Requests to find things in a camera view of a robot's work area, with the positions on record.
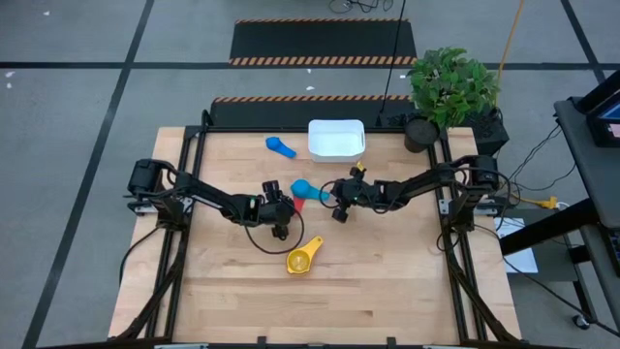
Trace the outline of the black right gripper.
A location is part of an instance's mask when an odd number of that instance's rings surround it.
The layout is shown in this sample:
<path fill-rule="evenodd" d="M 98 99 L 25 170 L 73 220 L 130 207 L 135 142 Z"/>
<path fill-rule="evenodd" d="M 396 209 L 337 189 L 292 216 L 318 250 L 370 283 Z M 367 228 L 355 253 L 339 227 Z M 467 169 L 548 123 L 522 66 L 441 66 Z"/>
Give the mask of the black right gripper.
<path fill-rule="evenodd" d="M 364 171 L 351 169 L 348 178 L 338 178 L 332 183 L 329 190 L 334 196 L 334 206 L 331 217 L 339 223 L 345 223 L 348 219 L 349 206 L 362 206 L 375 208 L 375 196 L 371 186 L 363 181 Z"/>

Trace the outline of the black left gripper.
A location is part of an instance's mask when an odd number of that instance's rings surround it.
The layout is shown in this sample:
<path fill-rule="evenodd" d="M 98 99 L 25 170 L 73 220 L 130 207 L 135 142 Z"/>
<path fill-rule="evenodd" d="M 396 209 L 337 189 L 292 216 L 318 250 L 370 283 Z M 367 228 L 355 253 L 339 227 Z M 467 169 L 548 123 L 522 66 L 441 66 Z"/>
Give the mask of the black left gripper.
<path fill-rule="evenodd" d="M 264 197 L 248 196 L 244 204 L 244 224 L 246 226 L 273 225 L 272 235 L 286 240 L 289 235 L 288 225 L 295 215 L 295 204 L 291 197 L 280 189 L 277 180 L 263 183 Z"/>

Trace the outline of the teal measuring cup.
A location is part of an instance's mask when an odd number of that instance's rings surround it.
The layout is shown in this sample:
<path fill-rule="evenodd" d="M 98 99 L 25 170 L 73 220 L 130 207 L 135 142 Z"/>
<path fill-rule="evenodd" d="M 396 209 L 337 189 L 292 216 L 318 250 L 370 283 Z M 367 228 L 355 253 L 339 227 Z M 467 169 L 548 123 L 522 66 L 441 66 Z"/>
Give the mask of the teal measuring cup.
<path fill-rule="evenodd" d="M 291 185 L 291 191 L 294 196 L 305 200 L 323 200 L 324 202 L 329 200 L 329 194 L 326 191 L 321 191 L 319 188 L 311 185 L 306 179 L 296 180 Z"/>

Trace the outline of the yellow measuring cup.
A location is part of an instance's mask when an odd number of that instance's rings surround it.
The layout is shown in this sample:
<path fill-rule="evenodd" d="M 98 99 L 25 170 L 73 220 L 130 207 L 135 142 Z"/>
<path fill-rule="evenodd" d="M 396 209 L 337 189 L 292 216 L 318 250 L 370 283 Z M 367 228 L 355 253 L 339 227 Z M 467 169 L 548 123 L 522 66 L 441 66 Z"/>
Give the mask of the yellow measuring cup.
<path fill-rule="evenodd" d="M 287 256 L 287 272 L 289 274 L 304 274 L 311 269 L 317 251 L 324 243 L 320 236 L 313 237 L 305 245 L 289 253 Z"/>

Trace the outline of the small blue measuring cup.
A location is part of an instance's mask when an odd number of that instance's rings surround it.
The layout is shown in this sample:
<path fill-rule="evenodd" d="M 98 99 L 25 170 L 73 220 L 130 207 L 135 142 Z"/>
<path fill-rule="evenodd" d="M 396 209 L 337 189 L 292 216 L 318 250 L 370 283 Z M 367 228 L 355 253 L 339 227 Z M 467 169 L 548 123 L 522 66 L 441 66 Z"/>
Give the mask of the small blue measuring cup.
<path fill-rule="evenodd" d="M 279 153 L 287 158 L 294 159 L 296 152 L 286 146 L 278 137 L 269 137 L 265 140 L 265 146 L 276 153 Z"/>

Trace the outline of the white plastic basket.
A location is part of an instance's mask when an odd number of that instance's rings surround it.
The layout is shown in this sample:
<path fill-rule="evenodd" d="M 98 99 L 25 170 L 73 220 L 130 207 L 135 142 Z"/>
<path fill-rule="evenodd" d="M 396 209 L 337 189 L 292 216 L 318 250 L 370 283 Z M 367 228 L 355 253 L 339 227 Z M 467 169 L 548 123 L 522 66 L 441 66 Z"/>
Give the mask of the white plastic basket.
<path fill-rule="evenodd" d="M 358 119 L 311 120 L 308 151 L 316 163 L 355 163 L 365 151 L 364 125 Z"/>

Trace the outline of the black plant pot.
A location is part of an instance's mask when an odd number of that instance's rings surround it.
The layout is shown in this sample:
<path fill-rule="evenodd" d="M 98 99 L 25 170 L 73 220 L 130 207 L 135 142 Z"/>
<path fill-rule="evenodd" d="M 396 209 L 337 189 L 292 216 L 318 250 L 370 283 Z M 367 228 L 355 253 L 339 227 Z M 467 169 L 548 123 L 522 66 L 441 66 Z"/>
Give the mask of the black plant pot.
<path fill-rule="evenodd" d="M 413 118 L 404 126 L 404 145 L 413 153 L 420 153 L 433 145 L 440 135 L 438 126 L 424 118 Z"/>

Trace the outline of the black hazard-striped floor mat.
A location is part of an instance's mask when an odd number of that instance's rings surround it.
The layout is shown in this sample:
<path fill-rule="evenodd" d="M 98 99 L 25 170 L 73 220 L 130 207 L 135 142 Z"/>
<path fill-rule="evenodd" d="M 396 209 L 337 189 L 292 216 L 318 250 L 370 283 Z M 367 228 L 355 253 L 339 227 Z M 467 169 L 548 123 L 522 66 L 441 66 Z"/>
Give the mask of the black hazard-striped floor mat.
<path fill-rule="evenodd" d="M 229 64 L 248 67 L 410 65 L 413 31 L 398 18 L 243 19 L 233 30 Z"/>
<path fill-rule="evenodd" d="M 413 110 L 407 95 L 249 96 L 216 98 L 210 116 L 219 128 L 302 128 L 314 119 L 358 119 L 366 127 L 388 127 Z"/>

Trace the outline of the green leafy plant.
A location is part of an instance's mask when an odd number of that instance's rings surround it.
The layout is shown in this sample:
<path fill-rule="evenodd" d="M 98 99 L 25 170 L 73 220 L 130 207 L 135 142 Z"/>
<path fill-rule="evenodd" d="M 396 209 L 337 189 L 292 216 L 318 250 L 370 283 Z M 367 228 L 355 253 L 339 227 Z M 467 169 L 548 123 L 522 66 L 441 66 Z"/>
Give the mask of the green leafy plant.
<path fill-rule="evenodd" d="M 413 64 L 409 79 L 419 114 L 441 129 L 493 109 L 500 91 L 496 75 L 464 48 L 428 50 Z"/>

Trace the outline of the white paper sheet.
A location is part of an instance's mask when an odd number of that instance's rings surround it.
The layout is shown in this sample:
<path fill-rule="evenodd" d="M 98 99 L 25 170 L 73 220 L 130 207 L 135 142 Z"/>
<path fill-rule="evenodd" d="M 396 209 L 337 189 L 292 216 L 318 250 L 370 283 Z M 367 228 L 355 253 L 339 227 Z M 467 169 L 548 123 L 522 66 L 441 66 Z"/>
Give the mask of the white paper sheet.
<path fill-rule="evenodd" d="M 495 218 L 494 224 L 496 233 L 500 238 L 511 235 L 525 227 L 522 218 Z M 505 269 L 507 273 L 518 273 L 522 271 L 524 273 L 536 274 L 539 272 L 532 248 L 527 248 L 508 255 L 506 259 Z"/>

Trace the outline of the yellow power plug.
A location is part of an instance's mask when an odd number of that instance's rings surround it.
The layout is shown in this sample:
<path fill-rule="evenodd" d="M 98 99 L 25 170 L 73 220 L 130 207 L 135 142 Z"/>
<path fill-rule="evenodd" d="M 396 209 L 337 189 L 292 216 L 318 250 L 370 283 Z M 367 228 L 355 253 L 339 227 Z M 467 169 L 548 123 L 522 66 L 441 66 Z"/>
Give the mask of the yellow power plug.
<path fill-rule="evenodd" d="M 522 198 L 520 196 L 517 196 L 516 194 L 512 194 L 513 197 L 517 198 L 517 201 L 519 203 L 524 202 L 527 204 L 532 204 L 541 208 L 545 208 L 545 209 L 555 209 L 559 206 L 559 202 L 558 199 L 554 196 L 549 197 L 547 200 L 531 200 L 531 199 L 525 199 Z"/>

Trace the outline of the grey side table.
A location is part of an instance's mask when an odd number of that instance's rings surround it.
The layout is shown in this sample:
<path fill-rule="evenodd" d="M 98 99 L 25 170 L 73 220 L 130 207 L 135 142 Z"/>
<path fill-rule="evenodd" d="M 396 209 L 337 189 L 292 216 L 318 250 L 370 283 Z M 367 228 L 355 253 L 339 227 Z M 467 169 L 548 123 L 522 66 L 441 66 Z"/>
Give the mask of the grey side table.
<path fill-rule="evenodd" d="M 593 265 L 620 337 L 620 275 L 608 255 L 608 234 L 620 233 L 620 147 L 598 147 L 579 98 L 554 104 L 558 123 L 573 155 L 588 197 L 500 239 L 505 256 L 571 231 L 580 231 L 581 249 L 572 248 L 572 262 Z"/>

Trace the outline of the black laptop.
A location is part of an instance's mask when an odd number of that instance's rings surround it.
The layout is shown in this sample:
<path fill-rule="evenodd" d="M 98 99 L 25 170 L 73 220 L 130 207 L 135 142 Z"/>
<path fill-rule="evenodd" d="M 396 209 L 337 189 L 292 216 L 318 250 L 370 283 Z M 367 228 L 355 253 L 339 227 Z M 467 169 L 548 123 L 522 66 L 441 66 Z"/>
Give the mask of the black laptop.
<path fill-rule="evenodd" d="M 598 147 L 620 147 L 620 70 L 576 102 Z"/>

